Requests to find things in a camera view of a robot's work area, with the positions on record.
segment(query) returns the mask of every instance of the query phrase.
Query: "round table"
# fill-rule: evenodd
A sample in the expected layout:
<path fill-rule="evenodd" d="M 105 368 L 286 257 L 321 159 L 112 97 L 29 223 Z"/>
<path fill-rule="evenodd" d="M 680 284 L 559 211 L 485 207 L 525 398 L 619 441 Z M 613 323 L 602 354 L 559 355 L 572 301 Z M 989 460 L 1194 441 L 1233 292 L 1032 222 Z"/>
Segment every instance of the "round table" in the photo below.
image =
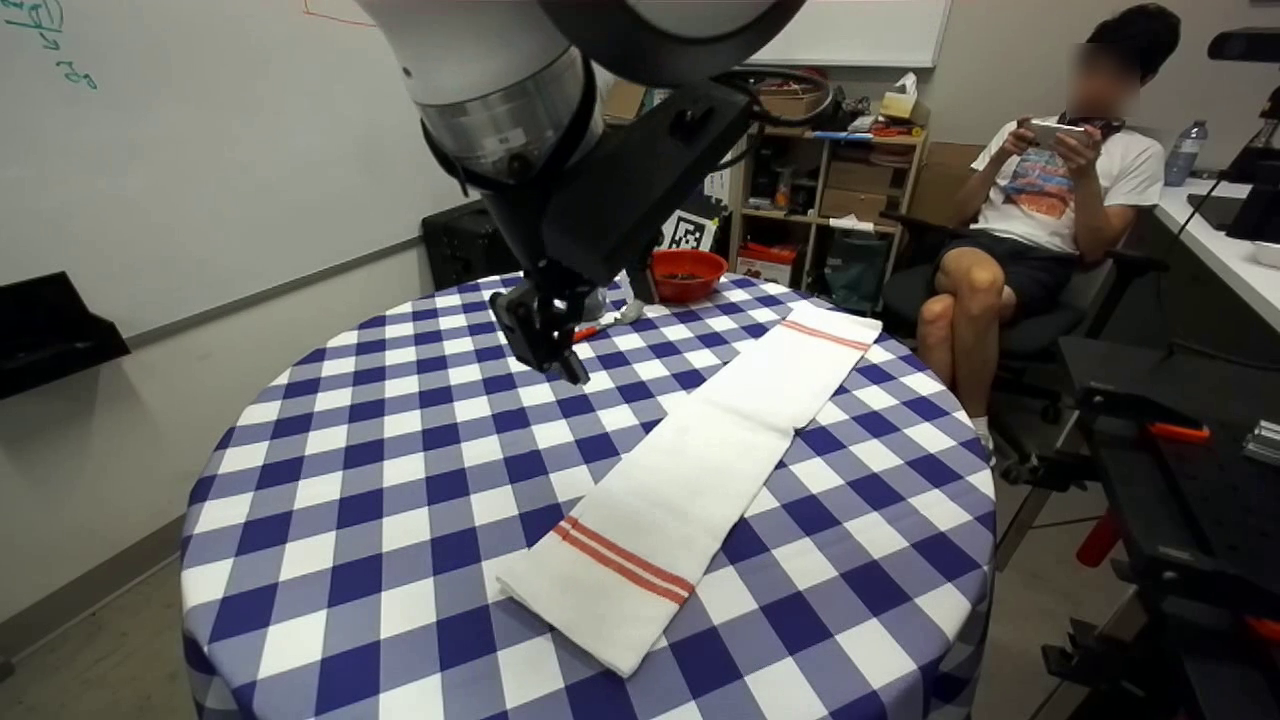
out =
<path fill-rule="evenodd" d="M 995 497 L 957 400 L 881 341 L 795 431 L 696 596 L 615 679 L 491 587 L 615 460 L 800 298 L 700 307 L 517 365 L 511 276 L 308 354 L 190 490 L 180 587 L 205 717 L 928 717 L 970 690 Z"/>

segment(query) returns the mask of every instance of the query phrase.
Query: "white cloth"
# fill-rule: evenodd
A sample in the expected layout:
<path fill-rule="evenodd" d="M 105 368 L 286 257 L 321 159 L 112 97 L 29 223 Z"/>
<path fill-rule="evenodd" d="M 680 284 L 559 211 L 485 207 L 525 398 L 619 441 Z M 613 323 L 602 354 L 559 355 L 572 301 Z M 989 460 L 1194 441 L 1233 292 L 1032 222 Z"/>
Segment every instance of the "white cloth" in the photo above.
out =
<path fill-rule="evenodd" d="M 1014 124 L 1004 124 L 970 159 L 975 171 L 990 165 L 1012 127 Z M 1121 127 L 1095 157 L 1095 182 L 1105 186 L 1108 207 L 1150 207 L 1164 191 L 1164 150 L 1150 135 Z M 1062 159 L 1048 150 L 1004 159 L 970 227 L 1075 257 L 1075 200 Z"/>
<path fill-rule="evenodd" d="M 602 670 L 632 678 L 790 431 L 820 413 L 876 336 L 876 322 L 795 307 L 680 400 L 569 522 L 506 562 L 497 571 L 500 587 Z"/>

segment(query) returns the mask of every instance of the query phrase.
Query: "man sitting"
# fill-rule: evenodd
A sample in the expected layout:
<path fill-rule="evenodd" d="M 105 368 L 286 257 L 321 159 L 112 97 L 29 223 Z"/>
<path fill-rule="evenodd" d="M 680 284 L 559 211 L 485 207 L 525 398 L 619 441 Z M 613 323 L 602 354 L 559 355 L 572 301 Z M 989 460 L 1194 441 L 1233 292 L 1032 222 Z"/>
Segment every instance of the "man sitting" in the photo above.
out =
<path fill-rule="evenodd" d="M 1181 20 L 1141 6 L 1093 36 L 1132 36 L 1137 84 L 1148 84 L 1174 51 Z M 959 398 L 989 447 L 999 323 L 1048 312 L 1070 273 L 1105 261 L 1164 189 L 1164 150 L 1121 117 L 1054 124 L 1080 132 L 1054 132 L 1054 143 L 1041 150 L 1032 122 L 1014 122 L 975 157 L 965 191 L 969 231 L 949 240 L 937 298 L 916 323 L 928 368 Z"/>

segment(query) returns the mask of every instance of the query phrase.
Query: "knee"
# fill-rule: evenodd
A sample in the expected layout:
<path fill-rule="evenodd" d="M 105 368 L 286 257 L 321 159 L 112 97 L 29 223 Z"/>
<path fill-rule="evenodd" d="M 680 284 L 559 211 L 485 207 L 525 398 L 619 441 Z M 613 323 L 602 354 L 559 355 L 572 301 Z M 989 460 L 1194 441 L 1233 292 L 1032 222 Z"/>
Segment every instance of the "knee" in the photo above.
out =
<path fill-rule="evenodd" d="M 959 312 L 969 316 L 995 316 L 1004 301 L 1004 273 L 999 266 L 975 266 L 957 276 Z"/>
<path fill-rule="evenodd" d="M 953 323 L 953 316 L 957 316 L 957 298 L 928 298 L 928 301 L 920 305 L 916 323 L 920 323 L 920 329 L 937 329 L 937 323 Z"/>

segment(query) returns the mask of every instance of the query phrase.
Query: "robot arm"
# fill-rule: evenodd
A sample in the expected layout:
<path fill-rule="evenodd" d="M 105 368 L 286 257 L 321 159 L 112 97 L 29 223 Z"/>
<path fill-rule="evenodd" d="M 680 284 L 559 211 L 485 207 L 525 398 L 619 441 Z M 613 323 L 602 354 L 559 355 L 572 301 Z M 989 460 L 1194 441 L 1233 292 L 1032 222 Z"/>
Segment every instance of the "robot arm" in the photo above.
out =
<path fill-rule="evenodd" d="M 400 58 L 423 141 L 485 191 L 525 284 L 491 298 L 511 354 L 582 381 L 572 329 L 593 287 L 643 269 L 674 197 L 740 141 L 752 101 L 711 78 L 805 0 L 361 0 Z M 597 72 L 672 89 L 597 127 Z"/>

